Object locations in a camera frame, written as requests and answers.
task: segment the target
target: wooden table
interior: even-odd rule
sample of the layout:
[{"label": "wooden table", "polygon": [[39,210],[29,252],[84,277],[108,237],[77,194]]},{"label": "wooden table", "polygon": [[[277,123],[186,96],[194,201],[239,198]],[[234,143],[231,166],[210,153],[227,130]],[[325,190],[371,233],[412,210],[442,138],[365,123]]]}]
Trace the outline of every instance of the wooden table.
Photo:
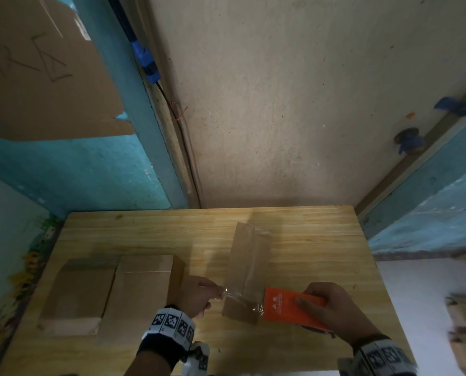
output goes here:
[{"label": "wooden table", "polygon": [[[122,375],[136,345],[97,345],[95,337],[47,338],[36,328],[61,266],[93,255],[176,254],[187,272],[222,284],[237,221],[273,230],[268,285],[302,291],[313,281],[337,282],[412,356],[352,207],[114,211],[69,215],[0,376]],[[213,302],[205,318],[196,320],[195,340],[211,347],[209,374],[336,369],[338,357],[351,355],[340,339],[287,323],[250,326],[224,318],[221,309],[222,302]]]}]

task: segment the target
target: person's right hand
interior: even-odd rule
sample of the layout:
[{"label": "person's right hand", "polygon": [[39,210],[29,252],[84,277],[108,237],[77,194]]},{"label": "person's right hand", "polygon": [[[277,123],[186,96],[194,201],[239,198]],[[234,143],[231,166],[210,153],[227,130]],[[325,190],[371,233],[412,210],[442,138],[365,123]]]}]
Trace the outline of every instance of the person's right hand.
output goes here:
[{"label": "person's right hand", "polygon": [[342,286],[333,282],[313,282],[303,293],[327,300],[327,306],[321,307],[305,300],[304,297],[296,298],[303,311],[325,323],[349,345],[353,346],[368,336],[381,334]]}]

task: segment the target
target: electrical wire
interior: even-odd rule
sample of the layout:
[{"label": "electrical wire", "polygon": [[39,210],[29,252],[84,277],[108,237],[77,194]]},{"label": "electrical wire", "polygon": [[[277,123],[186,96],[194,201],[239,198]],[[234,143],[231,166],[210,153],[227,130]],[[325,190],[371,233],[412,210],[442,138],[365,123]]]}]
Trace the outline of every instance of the electrical wire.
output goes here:
[{"label": "electrical wire", "polygon": [[155,84],[158,87],[158,89],[160,90],[160,92],[162,93],[163,98],[167,102],[167,105],[168,105],[168,107],[170,109],[170,113],[172,113],[172,116],[174,117],[174,120],[176,121],[177,126],[179,127],[179,131],[181,132],[182,143],[183,143],[183,146],[184,146],[184,153],[186,154],[186,158],[188,160],[189,172],[191,174],[191,181],[193,182],[193,187],[195,188],[195,191],[196,191],[196,198],[198,199],[198,202],[199,202],[199,208],[201,208],[199,190],[198,190],[198,187],[196,186],[195,175],[193,174],[193,167],[191,165],[191,156],[189,155],[189,150],[188,150],[188,146],[186,144],[186,138],[184,136],[184,131],[182,129],[181,122],[179,121],[180,117],[177,117],[177,115],[175,114],[174,109],[172,107],[172,104],[167,99],[167,95],[165,94],[165,92],[163,92],[163,89],[162,89],[162,86],[160,85],[160,83],[156,82]]}]

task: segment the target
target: orange card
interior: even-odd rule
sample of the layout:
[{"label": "orange card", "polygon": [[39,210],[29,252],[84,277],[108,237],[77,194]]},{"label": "orange card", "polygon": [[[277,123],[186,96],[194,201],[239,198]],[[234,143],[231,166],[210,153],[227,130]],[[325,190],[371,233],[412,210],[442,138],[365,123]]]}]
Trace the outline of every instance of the orange card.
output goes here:
[{"label": "orange card", "polygon": [[327,305],[327,301],[322,297],[298,293],[292,290],[266,288],[263,319],[272,322],[295,323],[301,326],[330,331],[325,324],[301,310],[296,303],[296,297],[306,299],[318,306]]}]

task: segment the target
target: blue electrical tape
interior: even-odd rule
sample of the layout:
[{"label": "blue electrical tape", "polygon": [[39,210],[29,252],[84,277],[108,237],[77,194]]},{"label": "blue electrical tape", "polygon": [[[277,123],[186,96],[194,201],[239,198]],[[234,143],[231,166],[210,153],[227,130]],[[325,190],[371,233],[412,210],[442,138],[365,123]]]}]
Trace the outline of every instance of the blue electrical tape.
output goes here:
[{"label": "blue electrical tape", "polygon": [[137,58],[137,62],[141,65],[144,74],[146,75],[146,79],[149,80],[151,84],[155,84],[162,77],[160,75],[160,70],[156,67],[155,58],[153,58],[151,51],[143,47],[138,40],[131,42],[130,46],[132,46],[134,55]]}]

